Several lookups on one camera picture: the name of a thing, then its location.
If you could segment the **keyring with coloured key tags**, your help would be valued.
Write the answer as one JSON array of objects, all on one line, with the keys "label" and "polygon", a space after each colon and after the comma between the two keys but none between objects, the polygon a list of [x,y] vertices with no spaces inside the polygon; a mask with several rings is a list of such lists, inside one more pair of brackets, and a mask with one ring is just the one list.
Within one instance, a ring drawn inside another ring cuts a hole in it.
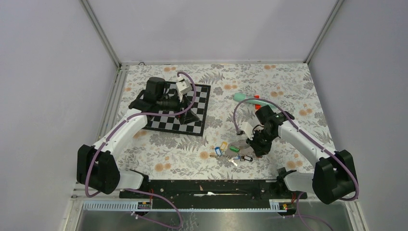
[{"label": "keyring with coloured key tags", "polygon": [[255,153],[245,140],[222,144],[216,147],[209,157],[214,158],[220,166],[237,167],[240,162],[253,162]]}]

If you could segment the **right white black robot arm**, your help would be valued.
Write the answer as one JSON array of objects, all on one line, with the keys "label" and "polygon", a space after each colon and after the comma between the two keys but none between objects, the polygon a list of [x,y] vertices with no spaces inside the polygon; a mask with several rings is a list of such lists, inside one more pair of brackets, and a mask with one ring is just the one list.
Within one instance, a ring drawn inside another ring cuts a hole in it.
[{"label": "right white black robot arm", "polygon": [[291,144],[314,167],[313,173],[280,169],[275,187],[278,196],[288,198],[294,192],[312,193],[327,205],[336,200],[347,200],[351,193],[355,194],[352,200],[358,197],[354,160],[347,150],[324,147],[286,111],[275,113],[269,106],[263,106],[255,115],[261,129],[250,129],[246,142],[256,157],[269,154],[272,142],[280,138]]}]

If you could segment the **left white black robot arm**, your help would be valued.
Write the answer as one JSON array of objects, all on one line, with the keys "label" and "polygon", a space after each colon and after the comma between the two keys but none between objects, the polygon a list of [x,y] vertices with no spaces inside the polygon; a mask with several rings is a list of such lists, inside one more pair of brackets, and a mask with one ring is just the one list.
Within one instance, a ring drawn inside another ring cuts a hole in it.
[{"label": "left white black robot arm", "polygon": [[178,72],[175,89],[167,92],[168,82],[150,77],[146,87],[128,106],[122,119],[93,145],[82,145],[77,152],[77,182],[84,185],[85,195],[131,190],[138,198],[149,193],[142,173],[120,170],[117,158],[132,137],[145,128],[154,117],[180,118],[183,122],[191,112],[197,96],[196,85],[187,73]]}]

